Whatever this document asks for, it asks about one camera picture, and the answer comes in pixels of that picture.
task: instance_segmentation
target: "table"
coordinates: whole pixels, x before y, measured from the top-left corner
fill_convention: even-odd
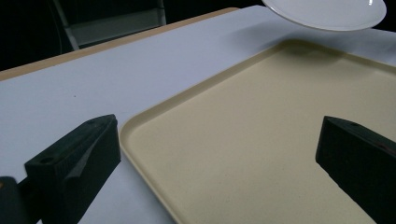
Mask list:
[[[26,161],[83,121],[115,114],[120,127],[172,95],[294,38],[396,65],[394,33],[318,31],[285,21],[266,7],[227,8],[0,73],[0,175],[21,181]],[[121,159],[80,223],[172,223],[134,167]]]

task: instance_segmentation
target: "dark background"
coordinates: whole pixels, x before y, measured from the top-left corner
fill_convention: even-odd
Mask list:
[[[388,14],[375,29],[395,32],[395,0],[384,2]],[[70,24],[157,6],[156,0],[60,0],[60,3]],[[163,4],[167,23],[226,7],[263,6],[261,0],[163,0]],[[0,36],[0,71],[72,50],[51,0],[0,0]]]

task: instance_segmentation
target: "white table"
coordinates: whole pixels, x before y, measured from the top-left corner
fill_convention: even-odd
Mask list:
[[[333,33],[248,7],[0,82],[0,175],[26,177],[23,164],[80,123],[129,117],[285,39],[303,39],[396,65],[396,34]],[[80,223],[172,223],[122,156]]]

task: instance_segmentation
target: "tray rim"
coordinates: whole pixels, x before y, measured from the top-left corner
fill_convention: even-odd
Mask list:
[[[339,49],[333,49],[327,46],[323,46],[317,43],[313,43],[310,41],[306,40],[301,40],[301,39],[287,39],[284,41],[281,41],[269,49],[265,49],[260,51],[257,54],[254,54],[253,56],[245,59],[242,62],[235,63],[232,66],[216,73],[215,75],[208,77],[204,79],[203,81],[194,84],[187,89],[183,91],[179,91],[176,94],[170,96],[169,98],[159,102],[156,105],[153,105],[149,107],[146,110],[143,110],[131,117],[129,117],[120,127],[119,130],[119,141],[120,141],[120,148],[123,154],[127,157],[128,161],[133,165],[133,167],[136,169],[136,171],[139,173],[139,175],[145,180],[146,184],[148,187],[152,190],[152,192],[155,194],[157,199],[161,202],[161,204],[166,208],[167,212],[171,215],[172,219],[176,223],[183,223],[183,217],[181,214],[177,213],[171,204],[169,204],[164,195],[161,193],[161,190],[159,188],[156,188],[156,184],[152,179],[150,179],[150,176],[147,175],[144,171],[144,168],[142,165],[139,164],[139,161],[134,159],[134,156],[132,155],[132,152],[127,149],[127,147],[122,143],[124,137],[127,136],[128,133],[132,133],[135,129],[137,129],[139,126],[142,124],[150,121],[151,119],[154,119],[161,114],[169,111],[170,109],[183,104],[184,102],[190,100],[193,98],[195,95],[200,94],[201,92],[204,92],[212,87],[215,87],[217,84],[220,82],[226,80],[229,77],[234,76],[237,74],[239,71],[242,71],[246,69],[247,67],[267,58],[270,57],[271,55],[281,51],[282,49],[286,48],[287,46],[290,45],[303,45],[309,48],[313,49],[318,49],[321,51],[325,51],[326,53],[330,53],[331,55],[342,55],[344,59],[346,60],[351,60],[355,61],[355,63],[362,64],[362,66],[369,66],[369,67],[377,67],[383,71],[387,71],[390,73],[396,74],[396,66],[386,64],[386,63],[381,63],[379,61],[374,61],[370,60],[361,56],[357,56],[348,52],[344,52]]]

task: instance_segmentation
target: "beige tray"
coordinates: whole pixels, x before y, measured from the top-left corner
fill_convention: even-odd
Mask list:
[[[396,68],[284,42],[131,118],[120,143],[178,223],[374,223],[315,162],[325,115],[396,140]]]

